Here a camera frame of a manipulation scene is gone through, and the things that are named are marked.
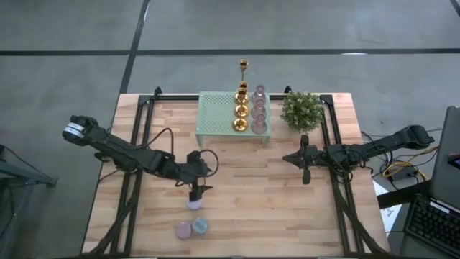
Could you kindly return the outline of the pink round candle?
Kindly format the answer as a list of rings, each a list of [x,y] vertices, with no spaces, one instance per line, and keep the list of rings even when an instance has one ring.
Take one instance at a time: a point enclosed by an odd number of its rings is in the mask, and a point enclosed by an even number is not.
[[[180,240],[186,240],[192,235],[192,227],[188,222],[181,222],[175,227],[175,236]]]

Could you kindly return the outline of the short brass candlestick holder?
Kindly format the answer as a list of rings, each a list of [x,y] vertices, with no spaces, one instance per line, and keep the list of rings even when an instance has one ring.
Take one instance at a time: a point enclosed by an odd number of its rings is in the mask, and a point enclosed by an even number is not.
[[[246,81],[241,81],[239,83],[239,88],[234,95],[235,115],[238,118],[246,118],[249,113],[249,108],[247,104],[249,103],[249,96],[247,94],[248,83]]]

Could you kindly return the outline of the grey laptop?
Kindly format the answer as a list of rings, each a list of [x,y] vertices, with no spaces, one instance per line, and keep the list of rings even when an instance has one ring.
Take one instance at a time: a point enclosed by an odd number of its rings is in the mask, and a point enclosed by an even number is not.
[[[448,156],[456,153],[460,153],[460,107],[449,106],[433,168],[431,195],[460,210],[460,170],[448,164]]]

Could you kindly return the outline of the black power box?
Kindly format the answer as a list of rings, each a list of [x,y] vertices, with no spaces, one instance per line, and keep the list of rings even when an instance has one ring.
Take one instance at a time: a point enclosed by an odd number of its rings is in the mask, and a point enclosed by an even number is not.
[[[399,180],[403,180],[403,179],[406,179],[406,178],[412,178],[414,176],[417,176],[417,174],[418,174],[417,169],[415,169],[415,168],[405,168],[405,169],[402,169],[401,171],[398,171],[397,173],[392,174],[389,177],[389,180],[390,181],[399,181]]]

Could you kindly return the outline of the medium brass candlestick holder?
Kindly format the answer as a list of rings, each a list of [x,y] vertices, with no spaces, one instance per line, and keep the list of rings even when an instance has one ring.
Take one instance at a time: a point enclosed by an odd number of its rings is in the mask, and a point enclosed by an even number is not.
[[[239,88],[234,97],[234,101],[236,104],[247,104],[248,102],[248,95],[247,95],[248,83],[244,80],[244,72],[247,69],[247,66],[248,66],[247,60],[241,59],[239,61],[239,67],[241,71],[241,81],[239,83]]]

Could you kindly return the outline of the grey metal stand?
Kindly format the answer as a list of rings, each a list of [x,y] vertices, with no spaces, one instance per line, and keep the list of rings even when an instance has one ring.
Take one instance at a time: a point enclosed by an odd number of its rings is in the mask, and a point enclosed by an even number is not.
[[[6,152],[28,165],[29,169],[9,163]],[[11,242],[17,230],[17,218],[32,193],[29,187],[43,184],[54,188],[56,183],[56,178],[39,171],[11,148],[0,144],[0,259],[9,256]]]

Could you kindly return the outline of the green perforated metal shelf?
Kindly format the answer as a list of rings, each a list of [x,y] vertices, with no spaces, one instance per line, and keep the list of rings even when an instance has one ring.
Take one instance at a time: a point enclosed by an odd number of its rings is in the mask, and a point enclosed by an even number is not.
[[[248,137],[262,139],[262,146],[266,147],[270,141],[272,131],[270,129],[270,104],[265,104],[266,118],[265,124],[267,129],[263,133],[256,133],[252,131],[252,125],[256,121],[252,117],[251,111],[254,105],[251,101],[247,104],[249,111],[248,117],[245,118],[247,122],[246,129],[243,132],[238,132],[233,128],[236,115],[236,104],[234,103],[234,96],[232,92],[224,91],[202,91],[198,99],[198,114],[195,136],[198,146],[203,148],[203,138],[205,136],[226,136],[226,137]]]

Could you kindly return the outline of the pink ribbed glass candle holder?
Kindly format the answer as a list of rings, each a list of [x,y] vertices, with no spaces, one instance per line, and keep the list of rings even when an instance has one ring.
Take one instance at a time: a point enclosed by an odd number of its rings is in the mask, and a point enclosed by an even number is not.
[[[267,116],[267,111],[265,109],[266,101],[264,99],[258,99],[254,101],[253,108],[251,110],[251,116],[256,119],[259,115]]]
[[[254,104],[259,100],[266,101],[265,87],[263,85],[258,85],[255,89],[255,92],[251,96],[251,101]]]
[[[267,131],[266,116],[259,114],[251,124],[251,129],[254,134],[263,135]]]

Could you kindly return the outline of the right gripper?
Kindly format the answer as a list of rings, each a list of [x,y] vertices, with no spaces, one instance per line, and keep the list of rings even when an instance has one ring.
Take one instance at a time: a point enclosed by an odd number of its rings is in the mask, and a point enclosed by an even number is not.
[[[282,157],[288,163],[303,170],[303,184],[308,185],[311,182],[311,171],[309,167],[325,166],[325,153],[318,150],[316,145],[309,145],[309,137],[302,135],[300,139],[300,149],[294,153]]]

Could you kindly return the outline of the white paper sheet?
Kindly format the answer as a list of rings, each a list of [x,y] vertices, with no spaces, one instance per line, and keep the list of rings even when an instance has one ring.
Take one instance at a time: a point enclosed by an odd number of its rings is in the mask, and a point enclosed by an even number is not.
[[[379,185],[376,181],[373,181],[373,185],[377,196],[389,193],[387,189]],[[387,234],[392,230],[392,226],[394,225],[397,219],[401,206],[401,204],[398,204],[385,209],[380,209],[382,221],[385,227],[385,232]]]

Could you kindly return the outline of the black aluminium table frame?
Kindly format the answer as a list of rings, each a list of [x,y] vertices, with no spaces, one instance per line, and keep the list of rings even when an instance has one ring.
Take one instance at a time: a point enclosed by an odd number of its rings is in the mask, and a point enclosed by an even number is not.
[[[331,94],[341,140],[362,143],[350,93]],[[142,257],[285,257],[340,256],[343,245],[327,168],[312,168],[302,184],[302,171],[282,160],[299,148],[300,135],[281,120],[279,101],[272,101],[271,138],[204,137],[204,148],[217,153],[218,173],[206,180],[213,189],[203,195],[202,208],[187,209],[189,188],[143,174],[130,256]],[[150,137],[165,127],[174,132],[175,155],[198,149],[198,94],[161,94],[153,108]],[[373,180],[358,168],[351,182],[359,220],[380,247],[389,250]],[[81,252],[89,252],[113,224],[123,174],[97,187]],[[180,240],[175,228],[198,217],[208,220],[204,235]]]

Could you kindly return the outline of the black keyboard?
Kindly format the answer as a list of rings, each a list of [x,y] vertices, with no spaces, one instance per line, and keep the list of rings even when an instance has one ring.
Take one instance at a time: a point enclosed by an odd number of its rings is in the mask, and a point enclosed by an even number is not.
[[[460,259],[460,213],[416,194],[403,228],[405,234]]]

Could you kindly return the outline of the potted artificial green plant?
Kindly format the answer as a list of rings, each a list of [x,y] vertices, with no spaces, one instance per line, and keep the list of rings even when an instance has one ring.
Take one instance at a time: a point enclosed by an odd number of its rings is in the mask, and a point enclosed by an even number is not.
[[[281,103],[280,118],[296,132],[315,130],[323,121],[323,104],[319,95],[288,93]]]

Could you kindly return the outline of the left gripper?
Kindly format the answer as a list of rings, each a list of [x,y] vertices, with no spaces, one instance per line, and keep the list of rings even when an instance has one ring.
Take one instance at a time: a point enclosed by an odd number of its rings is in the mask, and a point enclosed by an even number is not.
[[[201,192],[205,192],[212,189],[212,186],[200,186],[196,181],[198,178],[205,178],[211,172],[211,169],[204,162],[193,162],[193,163],[178,163],[176,172],[176,181],[184,184],[190,184],[190,201],[199,201],[201,199]]]

